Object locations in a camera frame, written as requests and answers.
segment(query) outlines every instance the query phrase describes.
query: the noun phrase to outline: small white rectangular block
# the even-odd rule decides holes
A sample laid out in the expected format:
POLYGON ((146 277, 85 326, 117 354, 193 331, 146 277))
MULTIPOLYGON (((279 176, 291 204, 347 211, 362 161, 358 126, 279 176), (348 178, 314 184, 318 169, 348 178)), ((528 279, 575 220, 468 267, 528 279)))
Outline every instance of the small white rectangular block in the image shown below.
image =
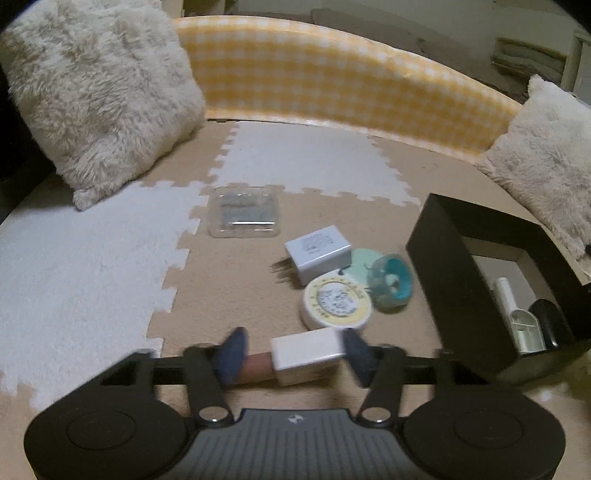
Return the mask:
POLYGON ((294 385, 323 377, 336 369, 344 354, 340 333, 334 328, 271 340, 273 369, 280 385, 294 385))
POLYGON ((351 265, 351 244, 334 225, 285 244, 302 286, 331 270, 351 265))

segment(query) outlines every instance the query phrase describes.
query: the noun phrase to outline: metal screw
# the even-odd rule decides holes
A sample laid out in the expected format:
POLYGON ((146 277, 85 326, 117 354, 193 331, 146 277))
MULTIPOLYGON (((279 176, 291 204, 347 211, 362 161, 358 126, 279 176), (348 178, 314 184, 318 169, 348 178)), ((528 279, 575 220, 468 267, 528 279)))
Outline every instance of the metal screw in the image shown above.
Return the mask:
POLYGON ((205 407, 199 410, 199 416, 203 420, 219 422, 228 416, 228 411, 224 407, 205 407))
POLYGON ((382 423, 388 420, 392 414, 383 407, 370 407, 361 412, 361 416, 372 423, 382 423))

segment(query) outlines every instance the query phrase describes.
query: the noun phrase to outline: beige carpet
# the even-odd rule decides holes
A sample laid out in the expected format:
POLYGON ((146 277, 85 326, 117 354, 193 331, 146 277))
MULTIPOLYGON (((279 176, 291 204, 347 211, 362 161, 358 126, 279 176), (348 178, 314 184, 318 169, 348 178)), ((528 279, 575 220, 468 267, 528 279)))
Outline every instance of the beige carpet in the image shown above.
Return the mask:
MULTIPOLYGON (((208 123, 195 140, 162 159, 143 179, 144 185, 151 187, 161 180, 176 186, 214 182, 210 171, 223 162, 218 155, 224 145, 231 145, 234 127, 233 122, 208 123)), ((374 138, 372 142, 421 202, 435 192, 532 219, 506 192, 466 163, 393 141, 374 138)), ((203 194, 211 188, 206 186, 203 194)), ((189 249, 188 259, 183 269, 168 271, 163 285, 177 289, 173 308, 154 313, 148 330, 149 337, 164 338, 163 356, 178 355, 193 343, 218 342, 235 326, 247 328, 251 353, 269 350, 269 340, 275 336, 304 331, 297 314, 301 290, 281 282, 271 271, 271 265, 285 256, 283 243, 334 223, 355 247, 406 255, 405 243, 420 212, 417 205, 359 200, 353 194, 325 196, 315 190, 282 192, 280 206, 283 223, 276 238, 213 239, 206 221, 195 235, 183 234, 178 248, 189 249)), ((206 207, 196 207, 191 215, 205 220, 206 207)), ((406 309, 395 315, 375 313, 363 335, 370 343, 393 343, 412 355, 431 356, 440 346, 419 285, 406 309)), ((563 382, 564 377, 553 381, 563 382)), ((534 399, 545 400, 543 405, 567 431, 567 452, 556 475, 560 480, 588 480, 591 472, 591 398, 585 397, 589 390, 584 385, 551 398, 544 396, 543 385, 531 393, 534 399)), ((334 379, 288 388, 267 382, 232 390, 228 399, 236 414, 241 407, 348 407, 356 412, 364 393, 342 365, 334 379)), ((402 414, 429 398, 427 387, 407 388, 406 393, 402 414)), ((34 415, 28 408, 30 395, 30 389, 22 388, 17 397, 0 397, 0 480, 33 479, 22 451, 22 434, 34 415)), ((187 411, 182 388, 163 388, 162 398, 187 411)))

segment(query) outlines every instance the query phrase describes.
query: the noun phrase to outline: black box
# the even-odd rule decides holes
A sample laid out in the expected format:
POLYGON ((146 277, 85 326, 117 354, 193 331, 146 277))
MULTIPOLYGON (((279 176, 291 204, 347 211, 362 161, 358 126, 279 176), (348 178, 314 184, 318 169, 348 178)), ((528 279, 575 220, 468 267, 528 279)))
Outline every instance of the black box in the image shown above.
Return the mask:
POLYGON ((443 348, 488 381, 521 384, 561 370, 591 348, 591 294, 536 223, 430 194, 407 244, 443 348), (468 244, 525 251, 558 305, 571 340, 522 354, 468 244))

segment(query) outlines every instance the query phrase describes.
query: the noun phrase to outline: yellow and white plaid panel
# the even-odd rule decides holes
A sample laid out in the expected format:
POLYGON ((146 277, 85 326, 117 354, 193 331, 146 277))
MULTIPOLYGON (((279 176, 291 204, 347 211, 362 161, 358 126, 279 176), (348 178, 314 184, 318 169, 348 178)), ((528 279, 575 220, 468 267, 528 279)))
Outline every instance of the yellow and white plaid panel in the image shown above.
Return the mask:
POLYGON ((175 20, 209 118, 327 125, 473 161, 520 105, 424 57, 289 20, 175 20))

